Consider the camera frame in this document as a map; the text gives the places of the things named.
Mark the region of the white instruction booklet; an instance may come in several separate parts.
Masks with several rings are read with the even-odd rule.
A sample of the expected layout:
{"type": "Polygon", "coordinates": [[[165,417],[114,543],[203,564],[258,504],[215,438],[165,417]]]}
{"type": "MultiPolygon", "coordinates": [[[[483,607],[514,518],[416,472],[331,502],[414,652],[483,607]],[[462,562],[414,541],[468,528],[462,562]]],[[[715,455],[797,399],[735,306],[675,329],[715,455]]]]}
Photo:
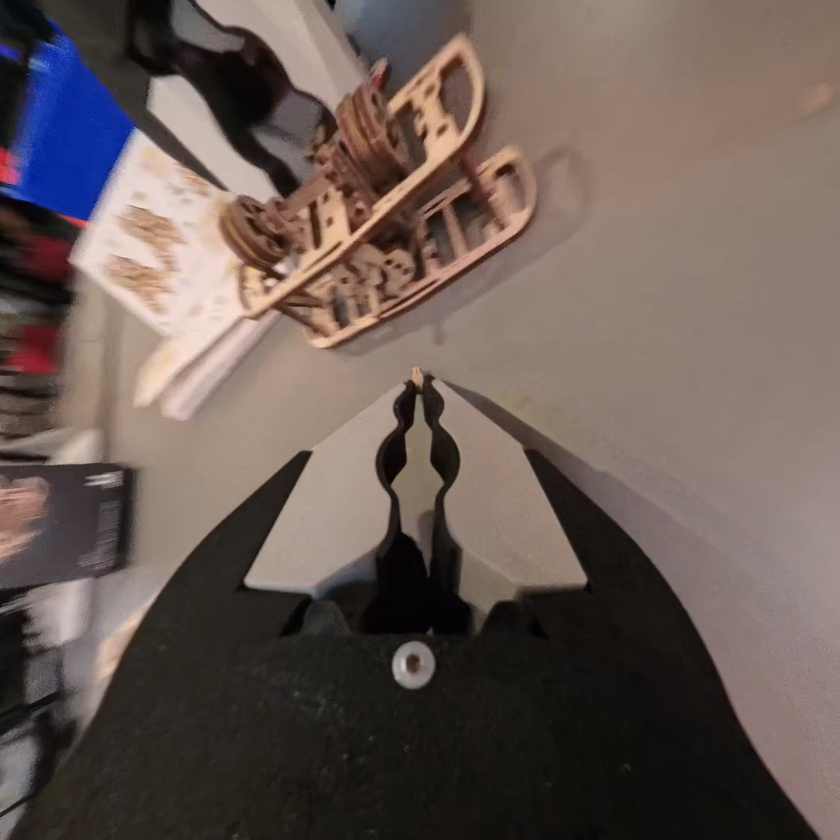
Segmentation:
{"type": "Polygon", "coordinates": [[[223,241],[233,194],[134,129],[73,248],[71,263],[161,336],[133,392],[174,421],[194,417],[279,320],[244,316],[251,274],[223,241]]]}

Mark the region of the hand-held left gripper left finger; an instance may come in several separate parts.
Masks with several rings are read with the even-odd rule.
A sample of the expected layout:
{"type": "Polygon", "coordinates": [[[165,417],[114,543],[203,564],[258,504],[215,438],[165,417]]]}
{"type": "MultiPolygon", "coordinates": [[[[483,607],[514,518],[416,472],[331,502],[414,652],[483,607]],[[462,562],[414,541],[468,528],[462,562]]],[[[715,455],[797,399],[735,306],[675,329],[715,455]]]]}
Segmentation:
{"type": "Polygon", "coordinates": [[[373,586],[361,633],[415,632],[415,543],[402,530],[393,481],[406,465],[415,384],[376,399],[311,450],[245,576],[245,587],[301,595],[282,632],[317,622],[343,625],[330,600],[373,586]]]}

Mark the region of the blue plastic bin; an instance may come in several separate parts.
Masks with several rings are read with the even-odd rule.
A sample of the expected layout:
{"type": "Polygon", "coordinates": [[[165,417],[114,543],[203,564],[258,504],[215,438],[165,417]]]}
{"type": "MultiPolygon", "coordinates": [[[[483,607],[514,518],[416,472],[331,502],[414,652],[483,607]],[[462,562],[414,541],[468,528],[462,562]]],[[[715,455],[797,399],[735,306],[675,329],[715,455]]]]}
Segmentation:
{"type": "Polygon", "coordinates": [[[18,68],[2,128],[2,194],[84,225],[133,122],[60,29],[18,68]]]}

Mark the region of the black biplane product box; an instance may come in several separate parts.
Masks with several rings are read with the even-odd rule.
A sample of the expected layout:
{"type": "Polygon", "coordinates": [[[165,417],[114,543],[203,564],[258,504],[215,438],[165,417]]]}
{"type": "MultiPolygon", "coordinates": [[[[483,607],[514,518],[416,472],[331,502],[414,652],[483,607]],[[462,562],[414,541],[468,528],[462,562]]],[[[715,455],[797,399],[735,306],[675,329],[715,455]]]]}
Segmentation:
{"type": "Polygon", "coordinates": [[[2,590],[122,570],[134,496],[135,472],[124,465],[2,464],[2,590]]]}

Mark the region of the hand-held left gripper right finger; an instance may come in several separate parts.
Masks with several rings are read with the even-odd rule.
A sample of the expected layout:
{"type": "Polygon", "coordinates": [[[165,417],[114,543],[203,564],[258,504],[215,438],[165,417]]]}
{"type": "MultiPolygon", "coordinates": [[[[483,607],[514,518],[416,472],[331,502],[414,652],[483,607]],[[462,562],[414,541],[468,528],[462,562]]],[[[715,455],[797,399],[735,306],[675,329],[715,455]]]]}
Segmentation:
{"type": "Polygon", "coordinates": [[[423,378],[434,502],[432,629],[471,634],[500,604],[585,592],[586,572],[525,447],[443,380],[423,378]]]}

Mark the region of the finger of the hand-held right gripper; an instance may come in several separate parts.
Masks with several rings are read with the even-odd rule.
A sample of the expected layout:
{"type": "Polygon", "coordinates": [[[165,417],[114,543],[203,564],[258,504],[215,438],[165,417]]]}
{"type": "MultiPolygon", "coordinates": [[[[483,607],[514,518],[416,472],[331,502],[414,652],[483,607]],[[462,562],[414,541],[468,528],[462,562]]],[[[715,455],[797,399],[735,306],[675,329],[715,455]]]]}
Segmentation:
{"type": "Polygon", "coordinates": [[[230,189],[290,195],[301,184],[293,142],[263,136],[291,82],[268,45],[197,2],[126,3],[123,51],[150,78],[153,116],[230,189]]]}
{"type": "Polygon", "coordinates": [[[260,38],[296,88],[331,111],[365,79],[367,69],[323,1],[198,1],[215,23],[260,38]]]}

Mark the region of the wooden biplane model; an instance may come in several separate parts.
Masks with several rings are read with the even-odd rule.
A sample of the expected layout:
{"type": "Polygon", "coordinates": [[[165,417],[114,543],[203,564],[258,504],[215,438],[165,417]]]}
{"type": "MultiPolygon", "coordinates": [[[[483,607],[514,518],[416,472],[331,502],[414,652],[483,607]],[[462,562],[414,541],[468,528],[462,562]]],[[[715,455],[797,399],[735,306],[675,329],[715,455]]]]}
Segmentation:
{"type": "Polygon", "coordinates": [[[374,80],[337,108],[317,173],[288,198],[238,196],[219,230],[233,252],[239,320],[277,311],[319,349],[432,297],[531,223],[538,185],[515,146],[475,163],[487,81],[458,34],[390,101],[374,80]]]}

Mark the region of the grey desk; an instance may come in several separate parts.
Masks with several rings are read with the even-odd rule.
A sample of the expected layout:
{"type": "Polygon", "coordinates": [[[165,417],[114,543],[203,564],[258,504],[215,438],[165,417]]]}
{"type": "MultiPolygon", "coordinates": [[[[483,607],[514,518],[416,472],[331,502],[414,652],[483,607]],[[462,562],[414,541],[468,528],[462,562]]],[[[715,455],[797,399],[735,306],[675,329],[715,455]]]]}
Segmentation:
{"type": "Polygon", "coordinates": [[[686,604],[744,727],[838,838],[838,2],[337,2],[404,81],[451,35],[484,149],[539,173],[527,231],[395,326],[286,322],[187,423],[133,407],[156,337],[91,287],[69,424],[141,469],[106,635],[291,455],[414,364],[512,421],[686,604]]]}

